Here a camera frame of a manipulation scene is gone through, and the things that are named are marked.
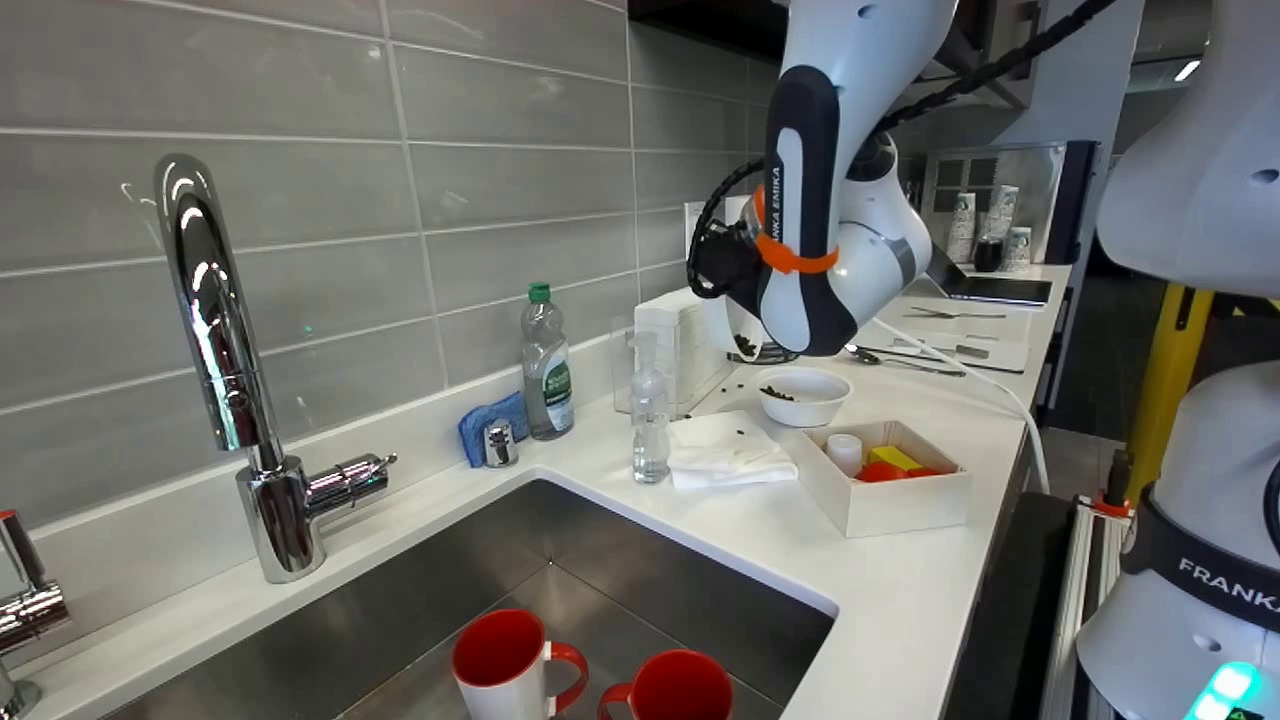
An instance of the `soap bottle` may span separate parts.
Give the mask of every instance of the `soap bottle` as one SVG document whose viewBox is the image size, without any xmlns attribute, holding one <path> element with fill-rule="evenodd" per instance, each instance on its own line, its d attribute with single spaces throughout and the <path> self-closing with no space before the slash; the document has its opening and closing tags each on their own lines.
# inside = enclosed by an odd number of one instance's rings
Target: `soap bottle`
<svg viewBox="0 0 1280 720">
<path fill-rule="evenodd" d="M 520 365 L 527 437 L 565 437 L 571 427 L 571 372 L 565 315 L 553 299 L 553 284 L 527 284 L 527 305 L 520 314 Z"/>
</svg>

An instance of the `bottle cap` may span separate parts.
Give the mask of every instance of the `bottle cap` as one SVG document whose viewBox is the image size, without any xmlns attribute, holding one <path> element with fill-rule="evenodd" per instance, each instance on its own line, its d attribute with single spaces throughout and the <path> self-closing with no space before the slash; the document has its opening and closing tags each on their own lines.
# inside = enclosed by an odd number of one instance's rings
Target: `bottle cap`
<svg viewBox="0 0 1280 720">
<path fill-rule="evenodd" d="M 553 305 L 553 284 L 527 284 L 527 305 Z"/>
<path fill-rule="evenodd" d="M 829 437 L 829 457 L 842 471 L 857 475 L 870 461 L 863 440 L 853 432 L 833 432 Z"/>
</svg>

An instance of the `kitchen sink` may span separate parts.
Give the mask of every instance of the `kitchen sink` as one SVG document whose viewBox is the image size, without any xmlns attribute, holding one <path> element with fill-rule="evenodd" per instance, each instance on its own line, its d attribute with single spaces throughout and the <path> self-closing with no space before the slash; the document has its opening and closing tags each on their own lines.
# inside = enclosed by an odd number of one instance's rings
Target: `kitchen sink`
<svg viewBox="0 0 1280 720">
<path fill-rule="evenodd" d="M 702 650 L 736 683 L 739 720 L 782 716 L 833 618 L 695 558 L 548 480 L 526 484 L 290 620 L 122 707 L 122 720 L 199 716 L 464 716 L 449 653 L 487 609 L 520 604 L 608 683 L 661 650 Z"/>
</svg>

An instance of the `red mug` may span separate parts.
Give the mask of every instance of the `red mug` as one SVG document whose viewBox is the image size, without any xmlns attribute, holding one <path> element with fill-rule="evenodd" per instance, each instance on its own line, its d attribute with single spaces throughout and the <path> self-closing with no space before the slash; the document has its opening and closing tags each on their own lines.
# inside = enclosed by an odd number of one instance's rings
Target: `red mug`
<svg viewBox="0 0 1280 720">
<path fill-rule="evenodd" d="M 548 702 L 545 666 L 576 669 L 576 679 Z M 452 643 L 452 679 L 472 720 L 545 720 L 571 707 L 590 689 L 580 650 L 548 639 L 545 625 L 526 609 L 501 609 L 472 620 Z"/>
<path fill-rule="evenodd" d="M 655 653 L 624 683 L 600 695 L 596 716 L 608 720 L 614 703 L 630 703 L 635 720 L 730 720 L 730 674 L 693 650 Z"/>
</svg>

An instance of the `chrome faucet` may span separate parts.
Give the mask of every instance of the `chrome faucet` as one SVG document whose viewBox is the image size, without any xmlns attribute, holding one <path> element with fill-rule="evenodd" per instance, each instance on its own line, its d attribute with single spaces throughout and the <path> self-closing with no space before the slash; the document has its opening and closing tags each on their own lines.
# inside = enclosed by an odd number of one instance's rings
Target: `chrome faucet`
<svg viewBox="0 0 1280 720">
<path fill-rule="evenodd" d="M 43 627 L 67 618 L 67 597 L 43 578 L 38 545 L 15 511 L 0 511 L 0 653 L 38 639 Z M 0 716 L 28 716 L 43 689 L 12 679 L 0 666 Z"/>
<path fill-rule="evenodd" d="M 257 558 L 271 583 L 296 579 L 326 561 L 320 511 L 383 487 L 393 457 L 355 457 L 309 475 L 286 451 L 207 169 L 197 157 L 165 157 L 156 169 L 156 208 L 214 437 L 224 451 L 247 451 L 238 487 Z"/>
</svg>

